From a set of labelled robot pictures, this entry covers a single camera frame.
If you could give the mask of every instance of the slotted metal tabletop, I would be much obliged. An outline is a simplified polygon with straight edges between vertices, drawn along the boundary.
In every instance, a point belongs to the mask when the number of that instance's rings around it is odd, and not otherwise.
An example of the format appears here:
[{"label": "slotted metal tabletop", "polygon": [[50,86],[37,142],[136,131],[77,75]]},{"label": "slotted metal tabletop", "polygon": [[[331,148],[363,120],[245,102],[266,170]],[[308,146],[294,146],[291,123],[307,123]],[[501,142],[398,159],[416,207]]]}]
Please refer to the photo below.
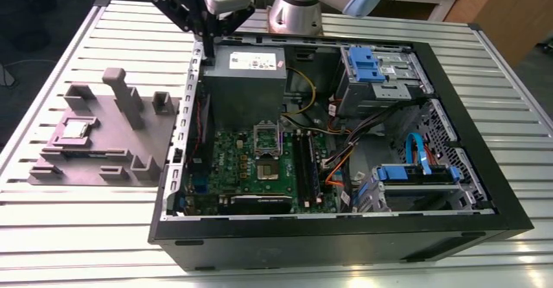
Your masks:
[{"label": "slotted metal tabletop", "polygon": [[[427,42],[535,229],[435,263],[185,273],[145,242],[155,188],[32,186],[28,170],[74,82],[107,67],[141,95],[179,96],[193,37],[149,3],[95,6],[0,154],[0,285],[58,287],[546,287],[553,282],[551,123],[487,38],[465,24],[324,15],[326,36]],[[264,32],[257,11],[241,31]]]}]

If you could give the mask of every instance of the blue plastic clip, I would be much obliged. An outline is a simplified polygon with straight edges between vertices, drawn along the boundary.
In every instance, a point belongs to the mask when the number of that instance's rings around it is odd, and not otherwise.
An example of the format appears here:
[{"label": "blue plastic clip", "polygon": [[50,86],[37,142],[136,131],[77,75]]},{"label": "blue plastic clip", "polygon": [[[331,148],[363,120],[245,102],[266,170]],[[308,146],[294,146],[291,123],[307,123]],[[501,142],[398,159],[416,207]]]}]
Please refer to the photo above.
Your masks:
[{"label": "blue plastic clip", "polygon": [[358,191],[358,193],[356,193],[356,195],[355,195],[355,197],[354,197],[354,205],[356,205],[356,204],[358,204],[359,199],[360,199],[360,196],[363,196],[364,191],[366,191],[367,189],[368,189],[368,182],[366,182],[366,183],[363,184],[363,186],[360,187],[360,189],[359,189],[359,191]]},{"label": "blue plastic clip", "polygon": [[461,180],[461,172],[455,166],[449,167],[449,172],[451,173],[453,181],[457,182]]},{"label": "blue plastic clip", "polygon": [[408,133],[407,135],[407,140],[404,141],[404,160],[407,161],[407,164],[412,164],[412,139],[416,144],[416,158],[422,165],[422,173],[424,175],[431,175],[428,158],[424,151],[424,142],[422,141],[422,136],[419,133]]},{"label": "blue plastic clip", "polygon": [[356,82],[383,83],[386,77],[378,70],[378,60],[367,47],[350,47],[348,60],[355,71]]},{"label": "blue plastic clip", "polygon": [[376,175],[378,175],[378,180],[379,181],[383,181],[383,180],[387,179],[387,173],[386,173],[386,170],[382,167],[376,168]]},{"label": "blue plastic clip", "polygon": [[407,172],[403,166],[383,166],[390,180],[407,180]]},{"label": "blue plastic clip", "polygon": [[180,208],[185,208],[185,206],[187,206],[187,200],[181,197],[181,198],[179,199],[179,207],[180,207]]}]

